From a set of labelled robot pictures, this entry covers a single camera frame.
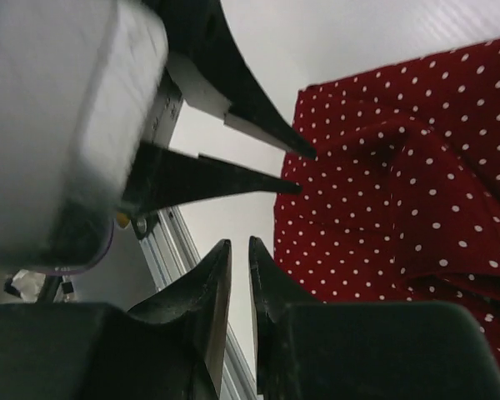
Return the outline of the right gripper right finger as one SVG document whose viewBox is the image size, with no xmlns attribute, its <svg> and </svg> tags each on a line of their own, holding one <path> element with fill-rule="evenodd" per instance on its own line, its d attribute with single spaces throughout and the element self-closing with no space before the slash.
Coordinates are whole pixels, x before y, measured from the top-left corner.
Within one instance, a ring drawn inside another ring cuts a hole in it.
<svg viewBox="0 0 500 400">
<path fill-rule="evenodd" d="M 477 322 L 448 302 L 324 303 L 251 237 L 257 392 L 266 399 L 500 399 Z"/>
</svg>

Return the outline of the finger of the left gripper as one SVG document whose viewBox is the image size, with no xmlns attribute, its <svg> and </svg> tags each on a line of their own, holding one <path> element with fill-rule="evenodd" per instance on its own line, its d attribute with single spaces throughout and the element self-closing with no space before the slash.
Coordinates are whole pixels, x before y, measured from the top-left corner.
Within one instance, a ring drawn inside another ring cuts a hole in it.
<svg viewBox="0 0 500 400">
<path fill-rule="evenodd" d="M 299 194 L 295 182 L 220 159 L 192 157 L 142 142 L 118 210 L 143 215 L 157 210 L 244 193 Z"/>
<path fill-rule="evenodd" d="M 187 104 L 286 152 L 315 158 L 311 143 L 276 109 L 245 63 L 218 0 L 152 0 L 168 40 L 167 72 Z"/>
</svg>

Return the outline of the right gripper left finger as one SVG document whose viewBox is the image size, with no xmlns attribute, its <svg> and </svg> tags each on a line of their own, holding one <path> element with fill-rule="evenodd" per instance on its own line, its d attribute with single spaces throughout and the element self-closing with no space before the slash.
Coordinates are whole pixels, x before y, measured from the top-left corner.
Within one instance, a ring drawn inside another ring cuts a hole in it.
<svg viewBox="0 0 500 400">
<path fill-rule="evenodd" d="M 216 399 L 232 247 L 123 311 L 104 303 L 0 304 L 0 399 Z"/>
</svg>

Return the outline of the red polka dot skirt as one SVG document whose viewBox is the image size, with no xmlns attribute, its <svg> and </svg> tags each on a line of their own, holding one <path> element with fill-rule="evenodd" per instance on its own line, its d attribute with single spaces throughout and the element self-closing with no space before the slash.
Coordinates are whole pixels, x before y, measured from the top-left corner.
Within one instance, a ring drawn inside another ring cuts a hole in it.
<svg viewBox="0 0 500 400">
<path fill-rule="evenodd" d="M 500 367 L 500 38 L 313 84 L 274 206 L 277 265 L 325 303 L 464 306 Z"/>
</svg>

